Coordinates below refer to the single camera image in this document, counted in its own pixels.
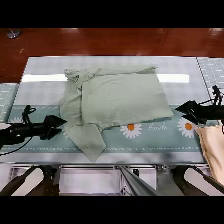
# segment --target metal bar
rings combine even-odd
[[[121,166],[120,170],[134,196],[160,196],[159,192],[154,190],[126,167]]]

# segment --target reddish-brown floor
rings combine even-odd
[[[0,82],[19,82],[30,56],[170,55],[224,57],[222,28],[0,28]]]

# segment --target orange flower center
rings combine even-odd
[[[190,130],[192,130],[193,126],[190,123],[186,123],[185,128],[190,131]]]
[[[128,124],[128,130],[133,131],[135,129],[134,124]]]

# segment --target table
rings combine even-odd
[[[13,103],[12,114],[22,110],[25,105],[35,105],[47,108],[52,113],[57,110],[65,90],[65,68],[86,68],[105,65],[155,65],[159,81],[170,105],[180,105],[188,100],[197,102],[209,98],[202,72],[195,57],[154,57],[154,56],[53,56],[30,57],[28,59],[19,89]],[[16,163],[62,163],[62,164],[89,164],[83,153],[66,152],[31,152],[32,141],[28,149],[21,150],[0,157],[0,162]],[[200,150],[163,152],[135,152],[117,153],[105,151],[96,160],[97,164],[181,164],[205,162]]]

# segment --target beige cloth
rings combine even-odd
[[[222,126],[196,128],[203,155],[207,160],[213,178],[224,185],[224,135]]]

